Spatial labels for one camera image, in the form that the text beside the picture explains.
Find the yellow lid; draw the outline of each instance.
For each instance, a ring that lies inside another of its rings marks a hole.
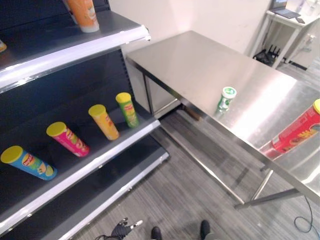
[[[131,101],[131,95],[127,92],[120,92],[117,96],[115,96],[115,100],[122,104]]]
[[[316,112],[320,114],[320,98],[314,101],[313,107],[316,110]]]
[[[18,160],[18,158],[20,158],[23,151],[24,150],[20,146],[11,146],[4,150],[4,152],[0,156],[0,160],[5,164],[11,164]]]
[[[89,108],[89,111],[88,111],[91,117],[97,117],[105,112],[106,112],[106,108],[102,104],[93,105],[92,107]]]
[[[62,121],[56,121],[52,123],[48,128],[46,129],[46,134],[48,134],[50,137],[56,137],[62,134],[66,130],[67,126]]]

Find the shelf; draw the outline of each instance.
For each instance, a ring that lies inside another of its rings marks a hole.
[[[112,11],[97,12],[100,30],[83,33],[69,16],[50,24],[1,33],[0,93],[33,81],[122,44],[148,38],[149,32]]]
[[[1,136],[8,141],[12,136],[18,138],[18,144],[24,147],[28,146],[26,149],[32,149],[32,146],[38,145],[37,151],[31,150],[30,152],[56,167],[58,174],[54,179],[44,181],[10,165],[1,165],[0,182],[6,184],[2,184],[0,188],[0,234],[25,220],[29,214],[34,213],[42,205],[54,199],[88,174],[96,171],[160,125],[158,120],[134,102],[139,126],[129,128],[121,110],[117,108],[109,112],[109,115],[118,129],[120,137],[115,141],[109,141],[88,113],[85,114],[86,118],[83,116],[83,119],[78,113],[74,117],[83,121],[79,126],[74,125],[71,129],[90,146],[90,153],[83,158],[76,157],[58,142],[45,136],[45,126],[48,126],[49,121],[54,119],[70,119],[72,117],[70,116],[70,109],[75,109],[76,107],[72,106],[75,106],[77,102],[79,103],[79,100],[74,101],[74,105],[62,106],[57,111],[39,116],[33,122],[26,122],[25,125],[16,127],[7,132],[6,135]],[[83,105],[80,105],[80,108],[89,109],[89,107]],[[38,135],[32,136],[32,132],[35,131],[32,126],[36,126],[38,130],[40,129],[40,132],[44,132],[44,139],[50,141],[33,142],[32,138],[38,139]]]
[[[69,239],[168,156],[151,136],[146,136],[37,211],[2,239]]]

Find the blue pringles can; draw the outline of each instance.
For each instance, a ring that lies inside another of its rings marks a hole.
[[[56,168],[17,145],[7,148],[0,160],[43,180],[51,180],[57,175]]]

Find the shoe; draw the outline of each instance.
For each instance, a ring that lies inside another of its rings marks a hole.
[[[155,226],[151,230],[151,239],[162,240],[161,230],[159,227]]]
[[[201,240],[204,240],[209,233],[210,233],[210,224],[207,220],[203,220],[200,226]]]

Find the metal shelf edge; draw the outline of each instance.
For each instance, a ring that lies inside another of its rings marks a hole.
[[[71,185],[73,185],[78,180],[82,179],[95,169],[98,169],[102,165],[106,164],[112,157],[116,156],[122,150],[131,146],[133,143],[137,142],[139,139],[146,136],[159,126],[160,122],[158,120],[155,120],[154,122],[150,123],[145,128],[128,137],[126,140],[124,140],[114,148],[110,149],[109,151],[92,160],[85,167],[81,168],[80,170],[78,170],[68,178],[64,179],[63,181],[59,182],[49,191],[35,198],[33,201],[31,201],[29,204],[27,204],[26,206],[18,210],[16,213],[8,217],[6,220],[0,222],[0,236],[7,230],[10,230],[12,227],[19,224],[21,221],[24,220],[24,218],[31,217],[33,212],[36,211],[40,206],[50,201],[52,198],[60,194],[62,191],[66,190],[68,187],[70,187]]]
[[[90,222],[97,217],[101,212],[103,212],[107,207],[109,207],[112,203],[114,203],[118,198],[120,198],[123,194],[125,194],[129,189],[131,189],[135,184],[137,184],[141,179],[143,179],[148,173],[150,173],[153,169],[155,169],[158,165],[160,165],[165,159],[169,157],[169,154],[166,152],[161,157],[159,157],[155,162],[153,162],[150,166],[148,166],[145,170],[143,170],[140,174],[138,174],[134,179],[124,185],[119,191],[117,191],[112,197],[106,200],[103,204],[101,204],[95,211],[89,214],[86,218],[81,220],[77,225],[75,225],[70,231],[66,232],[61,238],[58,240],[68,240],[72,236],[74,236],[77,232],[79,232],[86,225],[90,224]]]
[[[68,47],[32,60],[6,67],[0,71],[0,94],[50,73],[68,63],[100,52],[128,44],[135,40],[149,39],[149,31],[141,25],[137,28],[101,37]]]

